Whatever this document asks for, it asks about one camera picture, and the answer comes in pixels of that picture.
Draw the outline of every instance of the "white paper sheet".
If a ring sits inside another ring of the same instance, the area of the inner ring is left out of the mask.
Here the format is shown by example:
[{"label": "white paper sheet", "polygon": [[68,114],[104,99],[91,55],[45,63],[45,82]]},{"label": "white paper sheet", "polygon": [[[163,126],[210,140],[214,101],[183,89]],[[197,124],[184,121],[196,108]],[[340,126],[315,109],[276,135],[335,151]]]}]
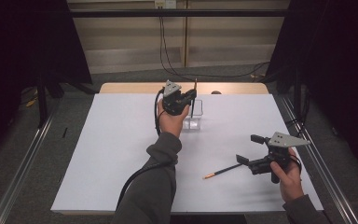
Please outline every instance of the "white paper sheet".
[{"label": "white paper sheet", "polygon": [[[176,165],[173,213],[282,211],[279,185],[270,174],[252,175],[241,166],[210,179],[203,176],[236,164],[236,154],[256,160],[265,145],[250,135],[288,133],[272,95],[199,95],[201,130],[182,132]],[[78,140],[51,210],[64,214],[113,212],[126,180],[148,159],[146,148],[158,136],[154,94],[98,94]],[[316,209],[323,210],[307,175],[302,186]]]}]

